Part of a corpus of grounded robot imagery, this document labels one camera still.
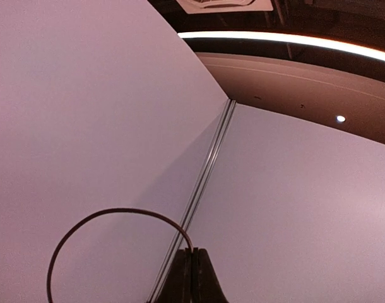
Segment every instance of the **pinkish wall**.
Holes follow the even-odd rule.
[[[0,1],[0,302],[46,302],[102,208],[179,220],[227,97],[147,1]],[[174,231],[101,218],[55,302],[143,302]]]
[[[231,303],[383,303],[385,145],[238,105],[189,233]]]

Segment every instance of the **light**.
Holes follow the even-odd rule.
[[[179,33],[179,37],[182,39],[193,39],[193,38],[213,38],[213,39],[251,39],[251,40],[265,40],[265,41],[276,41],[286,43],[304,44],[318,47],[325,47],[327,49],[334,49],[337,51],[350,52],[381,61],[385,61],[385,52],[376,49],[370,49],[355,44],[307,37],[301,35],[291,35],[287,33],[268,33],[268,32],[233,32],[233,31],[222,31],[222,32],[186,32]]]
[[[337,122],[339,122],[339,123],[343,123],[345,121],[344,116],[337,116],[336,119],[337,119]]]

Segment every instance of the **ceiling vent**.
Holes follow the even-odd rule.
[[[271,0],[177,0],[187,14],[272,11]]]

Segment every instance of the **dark ceiling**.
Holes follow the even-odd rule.
[[[188,15],[176,0],[150,0],[177,32],[252,30],[310,35],[385,51],[385,0],[272,0],[274,10]],[[319,47],[192,39],[194,51],[288,59],[385,82],[385,62]]]

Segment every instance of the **cable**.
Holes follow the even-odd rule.
[[[48,267],[48,274],[47,274],[47,296],[48,296],[48,302],[53,303],[52,301],[52,293],[51,293],[51,280],[52,280],[52,270],[54,269],[55,261],[56,258],[58,257],[58,253],[65,244],[65,242],[71,237],[71,235],[74,234],[80,227],[82,227],[84,224],[89,222],[90,220],[93,220],[94,218],[97,218],[102,215],[106,215],[108,213],[137,213],[140,215],[146,215],[150,217],[157,218],[161,221],[164,221],[171,226],[173,226],[175,229],[177,229],[180,234],[185,238],[188,248],[193,253],[193,243],[191,242],[190,237],[187,235],[186,231],[180,227],[177,223],[172,221],[171,219],[159,214],[155,213],[154,211],[149,211],[149,210],[140,210],[138,208],[109,208],[106,210],[100,210],[96,213],[92,213],[90,216],[87,216],[84,218],[82,221],[77,223],[74,227],[71,228],[69,232],[66,233],[66,235],[62,238],[61,241],[59,241],[57,247],[55,248],[54,253],[52,254],[51,261],[49,262],[49,267]]]

